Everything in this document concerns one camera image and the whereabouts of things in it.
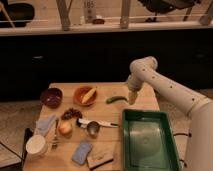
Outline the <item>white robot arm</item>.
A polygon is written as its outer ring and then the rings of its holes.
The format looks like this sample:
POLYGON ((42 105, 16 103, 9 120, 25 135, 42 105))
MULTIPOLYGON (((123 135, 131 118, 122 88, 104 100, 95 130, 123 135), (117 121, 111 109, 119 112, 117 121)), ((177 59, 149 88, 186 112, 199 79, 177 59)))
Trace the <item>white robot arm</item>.
POLYGON ((213 99, 159 74, 157 66, 152 56, 131 62, 129 103, 135 103, 143 83, 148 83, 191 119, 183 171, 213 171, 213 99))

